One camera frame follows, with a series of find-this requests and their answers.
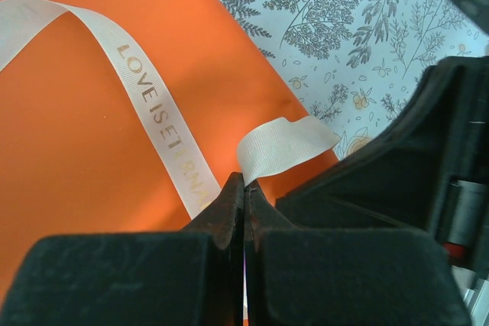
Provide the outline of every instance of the orange surface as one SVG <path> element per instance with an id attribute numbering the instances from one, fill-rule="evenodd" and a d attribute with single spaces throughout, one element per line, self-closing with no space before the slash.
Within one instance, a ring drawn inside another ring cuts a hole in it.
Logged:
<path id="1" fill-rule="evenodd" d="M 239 171 L 246 133 L 307 115 L 218 0 L 54 1 L 98 11 L 135 38 L 221 185 Z M 0 301 L 40 237 L 188 222 L 112 66 L 74 16 L 0 73 L 0 101 Z M 273 201 L 335 161 L 329 151 L 261 184 Z"/>

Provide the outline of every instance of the white ribbon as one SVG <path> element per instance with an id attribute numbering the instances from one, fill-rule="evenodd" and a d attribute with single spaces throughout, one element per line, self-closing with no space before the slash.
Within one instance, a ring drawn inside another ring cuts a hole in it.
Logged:
<path id="1" fill-rule="evenodd" d="M 160 74 L 122 27 L 89 9 L 48 0 L 2 0 L 0 72 L 39 32 L 67 11 L 77 16 L 99 42 L 186 210 L 191 218 L 196 217 L 221 188 Z M 243 138 L 238 145 L 238 162 L 247 185 L 258 177 L 282 173 L 310 160 L 337 143 L 338 137 L 316 118 L 293 123 L 278 118 Z"/>

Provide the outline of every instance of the patterned paper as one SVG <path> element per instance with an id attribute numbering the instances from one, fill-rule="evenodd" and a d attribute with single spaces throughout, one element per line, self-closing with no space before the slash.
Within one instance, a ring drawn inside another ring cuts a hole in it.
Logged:
<path id="1" fill-rule="evenodd" d="M 449 0 L 221 2 L 309 113 L 340 136 L 340 159 L 398 116 L 427 66 L 489 47 Z"/>

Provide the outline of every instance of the orange flower illustration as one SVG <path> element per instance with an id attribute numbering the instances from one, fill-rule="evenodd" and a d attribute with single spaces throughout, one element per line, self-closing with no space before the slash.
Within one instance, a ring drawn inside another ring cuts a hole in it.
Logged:
<path id="1" fill-rule="evenodd" d="M 353 154 L 357 150 L 360 150 L 364 146 L 368 144 L 372 140 L 371 137 L 363 137 L 363 136 L 357 136 L 355 135 L 352 137 L 349 141 L 348 148 L 346 150 L 346 155 L 349 156 L 350 154 Z"/>
<path id="2" fill-rule="evenodd" d="M 458 45 L 458 53 L 459 56 L 470 55 L 472 52 L 467 51 L 467 47 L 464 44 Z"/>
<path id="3" fill-rule="evenodd" d="M 294 87 L 294 89 L 300 89 L 302 86 L 309 88 L 309 86 L 303 81 L 305 78 L 307 78 L 307 76 L 303 76 L 300 79 L 296 76 L 295 78 L 292 78 L 289 83 L 292 83 L 292 87 Z"/>
<path id="4" fill-rule="evenodd" d="M 357 130 L 350 139 L 348 139 L 346 131 L 343 131 L 341 137 L 338 135 L 338 138 L 339 142 L 333 148 L 333 151 L 339 160 L 343 160 L 372 141 L 372 138 L 368 136 L 367 127 Z"/>
<path id="5" fill-rule="evenodd" d="M 382 66 L 376 66 L 372 70 L 377 71 L 379 73 L 379 76 L 381 76 L 382 78 L 388 76 L 391 71 L 390 68 L 386 68 L 384 58 L 382 58 Z"/>
<path id="6" fill-rule="evenodd" d="M 367 90 L 367 93 L 364 92 L 363 88 L 360 88 L 360 92 L 351 92 L 353 95 L 353 103 L 355 104 L 355 108 L 357 110 L 361 110 L 369 106 L 369 104 L 376 103 L 369 95 L 372 92 L 372 88 Z"/>

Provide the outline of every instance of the ribbon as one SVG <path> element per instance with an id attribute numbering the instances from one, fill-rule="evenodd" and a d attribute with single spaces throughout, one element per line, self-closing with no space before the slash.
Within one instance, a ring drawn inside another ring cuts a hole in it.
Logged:
<path id="1" fill-rule="evenodd" d="M 160 74 L 122 27 L 89 9 L 48 0 L 0 1 L 0 72 L 47 25 L 70 11 L 104 50 L 157 151 L 183 205 L 196 217 L 221 191 Z M 331 149 L 338 137 L 321 121 L 306 117 L 267 122 L 238 145 L 245 184 L 272 176 Z"/>

